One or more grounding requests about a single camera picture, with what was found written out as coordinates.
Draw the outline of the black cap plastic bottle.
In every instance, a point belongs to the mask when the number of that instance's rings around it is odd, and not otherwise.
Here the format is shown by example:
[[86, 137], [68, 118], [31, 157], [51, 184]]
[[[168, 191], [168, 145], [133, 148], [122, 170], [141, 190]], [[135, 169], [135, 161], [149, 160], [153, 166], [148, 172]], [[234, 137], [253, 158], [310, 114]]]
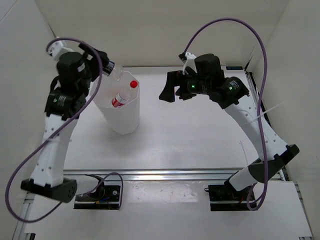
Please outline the black cap plastic bottle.
[[123, 67], [111, 60], [102, 68], [102, 70], [106, 76], [116, 81], [120, 80], [123, 74]]

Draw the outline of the red label plastic bottle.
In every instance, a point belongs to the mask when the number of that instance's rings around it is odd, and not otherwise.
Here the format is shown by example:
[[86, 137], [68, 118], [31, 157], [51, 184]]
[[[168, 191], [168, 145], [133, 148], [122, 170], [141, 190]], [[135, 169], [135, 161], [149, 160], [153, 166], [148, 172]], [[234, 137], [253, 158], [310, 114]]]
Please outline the red label plastic bottle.
[[131, 99], [131, 96], [138, 85], [136, 80], [132, 80], [129, 84], [129, 88], [119, 90], [111, 101], [112, 106], [114, 108], [121, 108], [124, 106]]

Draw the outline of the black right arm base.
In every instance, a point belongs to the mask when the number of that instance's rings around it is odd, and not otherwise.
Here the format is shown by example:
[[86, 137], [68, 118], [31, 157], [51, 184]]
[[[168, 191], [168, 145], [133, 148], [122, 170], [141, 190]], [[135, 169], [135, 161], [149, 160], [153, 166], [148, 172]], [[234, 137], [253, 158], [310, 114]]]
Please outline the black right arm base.
[[239, 195], [233, 196], [225, 185], [208, 185], [204, 191], [209, 194], [211, 212], [249, 211], [247, 197], [250, 187], [245, 188]]

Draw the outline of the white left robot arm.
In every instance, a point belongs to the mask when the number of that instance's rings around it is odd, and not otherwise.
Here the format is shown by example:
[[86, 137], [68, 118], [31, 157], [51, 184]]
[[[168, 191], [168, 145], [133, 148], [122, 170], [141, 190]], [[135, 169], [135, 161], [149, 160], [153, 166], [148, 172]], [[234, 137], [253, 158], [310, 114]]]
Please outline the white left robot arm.
[[44, 147], [31, 176], [21, 182], [22, 190], [63, 203], [76, 194], [77, 182], [64, 178], [64, 164], [72, 132], [86, 105], [91, 82], [99, 69], [109, 74], [114, 63], [107, 53], [79, 44], [84, 52], [63, 50], [58, 53], [58, 75], [52, 80], [45, 104]]

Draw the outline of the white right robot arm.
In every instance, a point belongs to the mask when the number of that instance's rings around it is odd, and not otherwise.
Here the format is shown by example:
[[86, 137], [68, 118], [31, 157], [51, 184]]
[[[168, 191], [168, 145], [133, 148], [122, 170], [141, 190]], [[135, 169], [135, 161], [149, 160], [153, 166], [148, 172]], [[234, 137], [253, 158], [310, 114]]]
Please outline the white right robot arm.
[[238, 123], [258, 153], [257, 160], [224, 183], [226, 197], [236, 200], [245, 188], [271, 179], [300, 150], [282, 140], [263, 116], [258, 117], [246, 85], [236, 76], [226, 77], [217, 56], [207, 53], [196, 57], [186, 53], [183, 60], [182, 70], [167, 73], [159, 99], [173, 103], [175, 97], [186, 101], [196, 95], [207, 95]]

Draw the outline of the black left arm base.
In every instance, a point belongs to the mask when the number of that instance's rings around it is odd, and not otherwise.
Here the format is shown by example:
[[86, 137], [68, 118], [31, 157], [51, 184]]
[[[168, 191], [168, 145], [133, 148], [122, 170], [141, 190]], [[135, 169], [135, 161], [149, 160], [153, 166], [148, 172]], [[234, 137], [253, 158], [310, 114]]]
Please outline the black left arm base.
[[84, 195], [75, 197], [75, 210], [118, 210], [121, 197], [120, 185], [102, 185]]

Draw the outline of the white octagonal bin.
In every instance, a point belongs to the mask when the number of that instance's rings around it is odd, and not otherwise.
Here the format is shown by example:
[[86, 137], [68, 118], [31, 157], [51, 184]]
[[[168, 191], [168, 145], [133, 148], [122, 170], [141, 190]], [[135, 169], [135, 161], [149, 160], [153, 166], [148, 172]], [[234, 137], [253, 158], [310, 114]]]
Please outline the white octagonal bin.
[[[138, 87], [134, 90], [130, 100], [122, 107], [112, 106], [112, 99], [121, 89], [128, 89], [130, 82], [136, 80]], [[95, 80], [92, 84], [90, 94], [97, 94], [93, 102], [98, 107], [108, 126], [118, 134], [126, 135], [136, 130], [140, 123], [140, 83], [128, 71], [124, 71], [120, 80], [114, 80], [104, 76], [100, 84]]]

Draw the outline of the blue sticker right corner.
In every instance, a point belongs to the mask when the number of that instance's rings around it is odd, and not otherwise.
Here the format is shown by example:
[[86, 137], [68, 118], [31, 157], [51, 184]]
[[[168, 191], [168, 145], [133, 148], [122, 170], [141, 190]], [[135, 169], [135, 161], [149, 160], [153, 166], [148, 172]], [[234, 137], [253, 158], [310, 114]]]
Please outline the blue sticker right corner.
[[225, 68], [228, 71], [241, 71], [241, 70], [243, 70], [242, 66], [226, 66]]

